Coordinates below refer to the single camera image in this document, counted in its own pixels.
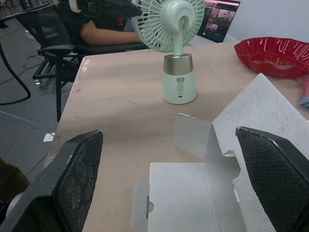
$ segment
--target wall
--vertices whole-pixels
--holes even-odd
[[[239,0],[228,34],[238,40],[283,37],[309,42],[309,0]]]

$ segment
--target open box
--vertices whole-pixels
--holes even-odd
[[[174,146],[203,162],[151,163],[149,183],[136,185],[133,230],[274,232],[251,186],[237,126],[286,138],[309,159],[308,122],[259,74],[212,123],[174,118]]]

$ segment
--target wooden tabletop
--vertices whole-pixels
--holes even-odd
[[[67,140],[104,131],[84,231],[132,231],[134,186],[138,180],[148,181],[151,162],[200,162],[172,146],[173,118],[184,113],[211,122],[256,77],[238,60],[234,45],[185,48],[193,56],[197,77],[197,98],[185,105],[162,100],[164,53],[143,50],[83,59],[44,166]],[[309,111],[297,106],[299,83],[270,80],[308,120]]]

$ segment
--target mint green fan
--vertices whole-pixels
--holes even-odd
[[[192,55],[184,54],[203,20],[204,0],[132,0],[142,15],[132,18],[135,32],[153,50],[173,52],[164,57],[163,99],[185,104],[197,95]]]

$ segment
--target red bowl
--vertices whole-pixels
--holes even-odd
[[[276,78],[309,75],[309,43],[274,37],[252,38],[234,46],[249,69]]]

